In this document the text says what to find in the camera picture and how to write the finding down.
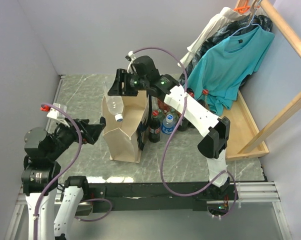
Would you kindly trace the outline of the clear green-capped glass bottle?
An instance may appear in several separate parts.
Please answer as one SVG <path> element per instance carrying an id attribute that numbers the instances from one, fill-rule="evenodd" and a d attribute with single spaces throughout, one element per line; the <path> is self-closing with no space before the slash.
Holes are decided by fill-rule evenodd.
<path id="1" fill-rule="evenodd" d="M 163 124 L 163 120 L 166 118 L 166 115 L 164 114 L 164 112 L 159 108 L 157 109 L 158 111 L 158 119 L 160 121 L 160 125 Z"/>

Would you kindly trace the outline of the cola bottle red cap front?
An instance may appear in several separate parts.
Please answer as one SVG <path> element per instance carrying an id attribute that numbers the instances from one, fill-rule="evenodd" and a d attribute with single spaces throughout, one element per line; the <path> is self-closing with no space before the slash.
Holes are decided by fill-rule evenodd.
<path id="1" fill-rule="evenodd" d="M 179 119 L 181 119 L 181 123 L 178 126 L 177 130 L 180 131 L 180 132 L 184 132 L 189 127 L 189 121 L 185 117 L 181 118 L 181 113 L 180 112 L 178 112 L 178 116 L 179 116 Z"/>

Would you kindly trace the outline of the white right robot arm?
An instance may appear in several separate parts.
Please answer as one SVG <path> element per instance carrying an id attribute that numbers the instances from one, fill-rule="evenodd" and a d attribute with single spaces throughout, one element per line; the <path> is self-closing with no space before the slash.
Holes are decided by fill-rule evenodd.
<path id="1" fill-rule="evenodd" d="M 203 137 L 197 148 L 208 164 L 210 195 L 214 199 L 221 199 L 227 194 L 230 184 L 226 164 L 230 120 L 208 111 L 169 74 L 161 75 L 149 56 L 134 59 L 131 67 L 131 73 L 122 68 L 117 69 L 114 82 L 106 94 L 135 97 L 139 91 L 146 91 L 184 114 Z"/>

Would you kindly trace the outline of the Pocari bottle blue cap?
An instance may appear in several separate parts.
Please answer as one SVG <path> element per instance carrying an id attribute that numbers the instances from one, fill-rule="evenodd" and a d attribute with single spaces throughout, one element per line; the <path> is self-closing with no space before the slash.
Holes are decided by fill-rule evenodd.
<path id="1" fill-rule="evenodd" d="M 108 81 L 104 80 L 103 81 L 103 90 L 104 90 L 104 96 L 105 96 L 105 101 L 106 101 L 108 111 L 114 116 L 114 118 L 117 122 L 122 122 L 124 120 L 124 117 L 123 117 L 124 102 L 123 102 L 121 96 L 108 95 L 110 87 L 111 86 L 108 83 Z"/>
<path id="2" fill-rule="evenodd" d="M 175 118 L 172 114 L 168 114 L 162 121 L 161 132 L 166 135 L 170 135 L 175 128 Z"/>

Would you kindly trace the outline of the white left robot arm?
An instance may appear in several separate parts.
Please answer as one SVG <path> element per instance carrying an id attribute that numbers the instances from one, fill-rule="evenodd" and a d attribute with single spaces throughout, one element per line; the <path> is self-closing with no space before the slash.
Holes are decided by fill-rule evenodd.
<path id="1" fill-rule="evenodd" d="M 70 176 L 64 183 L 61 205 L 54 213 L 61 166 L 57 159 L 73 143 L 94 145 L 106 127 L 104 117 L 97 124 L 75 119 L 72 124 L 59 123 L 53 133 L 42 127 L 29 130 L 24 136 L 24 171 L 21 176 L 28 207 L 28 238 L 30 240 L 69 240 L 78 206 L 91 194 L 86 176 Z"/>

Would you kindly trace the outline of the beige canvas tote bag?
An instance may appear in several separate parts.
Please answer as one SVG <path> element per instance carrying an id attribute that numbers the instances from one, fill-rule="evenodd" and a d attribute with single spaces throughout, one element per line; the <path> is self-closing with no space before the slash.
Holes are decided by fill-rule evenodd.
<path id="1" fill-rule="evenodd" d="M 110 159 L 113 161 L 139 163 L 142 150 L 139 147 L 138 126 L 147 122 L 149 99 L 146 91 L 137 96 L 123 96 L 123 121 L 117 122 L 109 112 L 106 100 L 102 100 L 102 116 L 106 120 L 103 130 Z"/>

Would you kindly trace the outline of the cola bottle red cap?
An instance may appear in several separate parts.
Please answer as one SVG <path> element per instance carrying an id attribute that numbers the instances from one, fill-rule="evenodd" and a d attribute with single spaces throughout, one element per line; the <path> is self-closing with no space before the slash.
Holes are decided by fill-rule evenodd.
<path id="1" fill-rule="evenodd" d="M 210 107 L 208 105 L 208 95 L 209 91 L 207 89 L 203 89 L 201 93 L 201 97 L 197 100 L 206 110 L 210 111 Z"/>
<path id="2" fill-rule="evenodd" d="M 180 112 L 178 112 L 178 116 L 179 116 L 179 119 L 181 119 L 181 123 L 178 126 L 177 130 L 180 131 L 180 132 L 184 132 L 189 127 L 189 121 L 185 117 L 181 118 L 181 113 Z"/>
<path id="3" fill-rule="evenodd" d="M 160 141 L 161 122 L 159 119 L 159 112 L 157 110 L 154 110 L 151 114 L 148 131 L 148 139 L 151 143 L 157 143 Z"/>

